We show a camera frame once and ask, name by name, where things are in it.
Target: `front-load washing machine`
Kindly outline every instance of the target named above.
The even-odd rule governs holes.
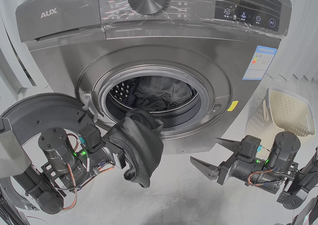
[[[105,130],[145,76],[193,96],[151,113],[165,154],[209,151],[252,96],[287,35],[289,0],[26,0],[19,35],[54,92],[80,100]]]

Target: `white laundry basket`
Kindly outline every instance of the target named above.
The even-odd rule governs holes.
[[[271,149],[277,133],[290,131],[304,143],[315,136],[315,121],[308,100],[282,90],[269,87],[263,102],[248,120],[245,135],[262,140],[261,144]],[[257,153],[257,157],[266,159],[267,150]]]

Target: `gray floor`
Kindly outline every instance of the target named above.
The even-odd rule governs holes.
[[[318,83],[298,80],[286,81],[282,77],[272,79],[265,76],[259,88],[236,121],[225,133],[224,138],[241,140],[249,114],[257,108],[270,85],[294,92],[308,99],[312,105],[316,127],[318,122]],[[317,138],[304,143],[296,156],[303,167],[315,152]],[[193,156],[218,165],[228,159],[231,152],[216,145],[208,153]],[[137,184],[126,182],[123,171],[114,169],[98,176],[86,191],[79,192],[76,208],[61,216],[47,216],[40,212],[26,212],[37,216],[48,224],[182,224],[182,225],[274,225],[292,221],[293,211],[276,203],[272,195],[256,187],[247,187],[237,179],[229,179],[224,186],[209,181],[190,162],[187,155],[163,156],[151,177],[151,185],[143,189]],[[312,190],[309,201],[316,196],[318,188]],[[72,195],[67,198],[72,202]],[[34,225],[45,224],[36,219]]]

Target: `washing machine drum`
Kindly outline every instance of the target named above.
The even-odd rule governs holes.
[[[215,123],[232,89],[209,58],[169,46],[140,45],[99,57],[82,73],[79,99],[109,128],[131,108],[148,110],[164,123],[163,140],[184,138]]]

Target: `cable connector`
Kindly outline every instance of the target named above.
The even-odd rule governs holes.
[[[94,171],[94,174],[95,174],[95,175],[98,175],[98,174],[101,173],[98,167],[94,167],[94,168],[93,168],[93,171]]]

